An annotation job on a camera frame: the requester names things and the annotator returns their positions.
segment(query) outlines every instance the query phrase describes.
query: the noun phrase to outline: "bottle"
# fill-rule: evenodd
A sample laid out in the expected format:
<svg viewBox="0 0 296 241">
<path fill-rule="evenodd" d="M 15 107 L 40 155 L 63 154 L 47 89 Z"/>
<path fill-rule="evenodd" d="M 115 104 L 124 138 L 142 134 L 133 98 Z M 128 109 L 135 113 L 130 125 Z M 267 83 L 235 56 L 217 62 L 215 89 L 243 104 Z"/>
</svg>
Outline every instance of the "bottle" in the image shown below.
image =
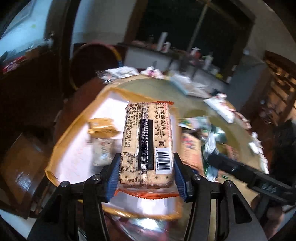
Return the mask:
<svg viewBox="0 0 296 241">
<path fill-rule="evenodd" d="M 204 66 L 202 67 L 203 70 L 208 70 L 210 65 L 212 64 L 212 61 L 213 61 L 213 57 L 212 57 L 212 52 L 210 52 L 208 55 L 205 56 L 205 64 Z"/>
<path fill-rule="evenodd" d="M 195 58 L 200 58 L 201 53 L 199 48 L 192 48 L 190 55 Z"/>
<path fill-rule="evenodd" d="M 163 48 L 163 44 L 165 42 L 165 39 L 166 37 L 168 36 L 168 33 L 167 32 L 162 32 L 160 37 L 159 37 L 159 40 L 158 40 L 158 43 L 157 43 L 157 48 L 156 48 L 156 51 L 161 51 L 161 49 Z"/>
</svg>

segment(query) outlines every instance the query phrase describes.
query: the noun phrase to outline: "white bottle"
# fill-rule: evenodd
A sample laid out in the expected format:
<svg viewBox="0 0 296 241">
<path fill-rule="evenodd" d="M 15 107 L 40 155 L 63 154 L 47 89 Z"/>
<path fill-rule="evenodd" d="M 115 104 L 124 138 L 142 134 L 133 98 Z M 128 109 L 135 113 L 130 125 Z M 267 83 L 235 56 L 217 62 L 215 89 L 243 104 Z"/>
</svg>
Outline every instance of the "white bottle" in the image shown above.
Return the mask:
<svg viewBox="0 0 296 241">
<path fill-rule="evenodd" d="M 162 52 L 167 53 L 169 49 L 170 49 L 170 42 L 164 43 Z"/>
<path fill-rule="evenodd" d="M 167 32 L 162 32 L 161 33 L 161 35 L 159 37 L 159 40 L 158 40 L 158 43 L 157 43 L 156 51 L 161 51 L 162 50 L 163 44 L 164 44 L 165 39 L 166 39 L 167 36 L 168 36 Z"/>
<path fill-rule="evenodd" d="M 205 65 L 202 67 L 203 70 L 208 70 L 209 66 L 211 65 L 212 61 L 213 61 L 213 57 L 212 57 L 212 53 L 209 53 L 206 57 L 205 57 Z"/>
</svg>

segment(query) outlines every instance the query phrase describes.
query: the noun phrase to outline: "plastic bag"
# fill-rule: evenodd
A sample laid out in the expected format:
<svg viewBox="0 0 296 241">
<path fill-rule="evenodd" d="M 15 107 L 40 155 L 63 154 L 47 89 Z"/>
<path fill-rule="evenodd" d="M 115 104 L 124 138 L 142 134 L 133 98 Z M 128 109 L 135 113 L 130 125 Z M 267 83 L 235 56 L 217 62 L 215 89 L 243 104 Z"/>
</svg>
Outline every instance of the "plastic bag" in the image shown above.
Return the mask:
<svg viewBox="0 0 296 241">
<path fill-rule="evenodd" d="M 111 164 L 114 151 L 114 139 L 93 139 L 93 150 L 94 150 L 94 166 L 106 166 Z"/>
<path fill-rule="evenodd" d="M 178 195 L 167 102 L 128 104 L 118 190 L 147 199 Z"/>
</svg>

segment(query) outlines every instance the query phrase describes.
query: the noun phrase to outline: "food wrapper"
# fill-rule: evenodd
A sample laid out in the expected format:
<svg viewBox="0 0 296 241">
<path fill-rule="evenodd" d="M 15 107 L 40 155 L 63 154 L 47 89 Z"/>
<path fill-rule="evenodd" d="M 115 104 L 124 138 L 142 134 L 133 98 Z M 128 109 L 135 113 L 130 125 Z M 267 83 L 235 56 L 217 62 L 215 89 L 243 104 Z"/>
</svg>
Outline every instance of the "food wrapper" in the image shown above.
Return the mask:
<svg viewBox="0 0 296 241">
<path fill-rule="evenodd" d="M 207 116 L 198 116 L 191 118 L 179 118 L 178 126 L 185 127 L 190 130 L 211 130 L 211 123 Z"/>
<path fill-rule="evenodd" d="M 204 176 L 205 172 L 202 164 L 201 140 L 188 133 L 183 133 L 180 159 L 183 164 L 190 166 Z"/>
<path fill-rule="evenodd" d="M 114 233 L 110 235 L 110 240 L 131 240 L 130 238 L 124 239 L 121 237 L 122 232 L 127 237 L 133 237 L 132 240 L 140 241 L 166 241 L 169 240 L 169 228 L 170 223 L 166 220 L 153 220 L 149 218 L 123 218 L 114 215 L 111 216 L 113 222 L 110 222 L 110 227 L 107 229 L 113 229 L 114 225 L 120 230 L 118 235 L 113 238 Z"/>
<path fill-rule="evenodd" d="M 89 129 L 87 131 L 92 138 L 111 138 L 120 132 L 113 125 L 111 118 L 94 118 L 89 120 Z"/>
<path fill-rule="evenodd" d="M 241 113 L 234 112 L 234 114 L 235 114 L 235 120 L 242 128 L 244 128 L 245 130 L 250 130 L 252 128 L 249 121 Z"/>
<path fill-rule="evenodd" d="M 239 160 L 239 153 L 238 153 L 238 151 L 235 148 L 233 148 L 233 147 L 231 147 L 229 145 L 226 145 L 226 144 L 223 144 L 223 146 L 225 146 L 226 152 L 227 152 L 227 156 L 229 158 L 231 158 L 233 160 L 236 160 L 236 161 Z"/>
<path fill-rule="evenodd" d="M 173 167 L 169 104 L 129 103 L 126 108 L 118 189 L 148 199 L 175 196 L 178 191 Z"/>
<path fill-rule="evenodd" d="M 213 182 L 218 176 L 218 169 L 211 166 L 208 163 L 208 157 L 212 154 L 219 154 L 219 150 L 216 147 L 216 141 L 214 132 L 211 131 L 208 134 L 207 140 L 205 141 L 204 145 L 202 146 L 202 162 L 205 171 L 205 177 L 208 181 Z"/>
</svg>

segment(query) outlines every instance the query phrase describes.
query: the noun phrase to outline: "crumpled paper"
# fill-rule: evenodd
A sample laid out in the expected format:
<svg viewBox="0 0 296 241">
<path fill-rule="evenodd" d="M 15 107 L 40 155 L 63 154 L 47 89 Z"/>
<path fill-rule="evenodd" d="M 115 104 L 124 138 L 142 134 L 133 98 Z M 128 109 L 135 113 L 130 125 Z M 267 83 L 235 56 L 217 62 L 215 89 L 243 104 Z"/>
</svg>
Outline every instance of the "crumpled paper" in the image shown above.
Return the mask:
<svg viewBox="0 0 296 241">
<path fill-rule="evenodd" d="M 137 69 L 128 66 L 123 66 L 116 69 L 107 69 L 106 72 L 113 75 L 116 79 L 123 79 L 133 75 L 139 75 Z"/>
<path fill-rule="evenodd" d="M 234 113 L 233 111 L 229 110 L 229 107 L 223 102 L 222 99 L 213 97 L 210 99 L 205 99 L 203 101 L 212 109 L 214 109 L 228 123 L 233 123 Z"/>
<path fill-rule="evenodd" d="M 141 71 L 141 74 L 149 77 L 153 77 L 158 80 L 163 80 L 165 77 L 159 69 L 154 69 L 153 66 L 148 67 L 147 69 Z"/>
<path fill-rule="evenodd" d="M 249 146 L 250 148 L 252 149 L 252 151 L 259 155 L 260 156 L 260 160 L 261 160 L 261 163 L 260 163 L 260 166 L 261 166 L 261 169 L 266 173 L 266 174 L 269 174 L 269 171 L 268 171 L 268 161 L 266 159 L 266 157 L 264 156 L 263 154 L 263 147 L 261 145 L 261 141 L 259 141 L 257 138 L 258 138 L 258 135 L 256 132 L 252 132 L 252 138 L 253 138 L 253 141 L 252 142 L 249 142 Z"/>
</svg>

